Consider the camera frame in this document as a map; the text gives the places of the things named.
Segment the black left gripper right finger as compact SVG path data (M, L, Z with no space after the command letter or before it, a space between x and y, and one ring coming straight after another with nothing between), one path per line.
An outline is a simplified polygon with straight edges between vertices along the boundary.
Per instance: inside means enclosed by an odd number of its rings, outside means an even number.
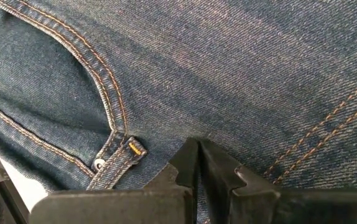
M211 224L357 224L357 189L280 188L215 143L199 145Z

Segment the blue denim jeans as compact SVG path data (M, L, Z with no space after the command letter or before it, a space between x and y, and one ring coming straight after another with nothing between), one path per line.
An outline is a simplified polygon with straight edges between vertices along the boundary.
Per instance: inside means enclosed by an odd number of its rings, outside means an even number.
M0 0L0 158L47 196L141 189L188 138L357 189L357 0Z

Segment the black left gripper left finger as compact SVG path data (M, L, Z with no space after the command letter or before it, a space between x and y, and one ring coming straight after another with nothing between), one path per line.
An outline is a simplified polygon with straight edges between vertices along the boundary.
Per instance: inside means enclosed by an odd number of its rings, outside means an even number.
M188 138L143 188L69 190L38 202L29 224L197 224L198 141Z

